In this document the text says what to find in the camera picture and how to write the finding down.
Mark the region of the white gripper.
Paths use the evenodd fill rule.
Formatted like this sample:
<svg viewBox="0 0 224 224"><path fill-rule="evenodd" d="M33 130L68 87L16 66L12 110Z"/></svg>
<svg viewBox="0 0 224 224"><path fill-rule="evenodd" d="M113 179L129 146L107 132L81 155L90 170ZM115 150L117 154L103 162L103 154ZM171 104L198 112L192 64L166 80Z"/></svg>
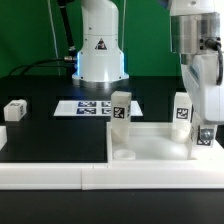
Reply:
<svg viewBox="0 0 224 224"><path fill-rule="evenodd" d="M194 111L205 123L199 124L199 139L214 140L217 126L211 124L224 124L224 81L216 84L218 55L195 55L189 65L181 65L181 71Z"/></svg>

